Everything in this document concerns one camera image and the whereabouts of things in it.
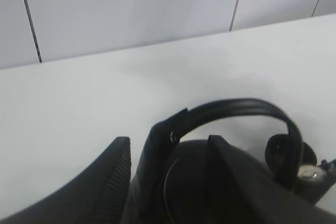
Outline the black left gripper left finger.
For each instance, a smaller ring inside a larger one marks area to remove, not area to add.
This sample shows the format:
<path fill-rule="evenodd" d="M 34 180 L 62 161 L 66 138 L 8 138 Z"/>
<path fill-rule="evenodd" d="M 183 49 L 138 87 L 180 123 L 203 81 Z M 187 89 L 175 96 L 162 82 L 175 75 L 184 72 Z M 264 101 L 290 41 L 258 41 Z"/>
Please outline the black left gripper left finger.
<path fill-rule="evenodd" d="M 130 176 L 130 139 L 117 137 L 69 183 L 1 223 L 120 223 Z"/>

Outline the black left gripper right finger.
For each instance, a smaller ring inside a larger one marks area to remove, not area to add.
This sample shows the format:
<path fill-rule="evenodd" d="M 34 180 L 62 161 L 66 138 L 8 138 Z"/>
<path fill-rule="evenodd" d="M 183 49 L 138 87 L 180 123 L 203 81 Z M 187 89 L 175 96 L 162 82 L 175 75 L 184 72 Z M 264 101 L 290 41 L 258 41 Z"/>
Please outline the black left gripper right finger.
<path fill-rule="evenodd" d="M 211 135 L 206 194 L 212 223 L 335 223 L 323 211 L 273 182 L 253 157 Z"/>

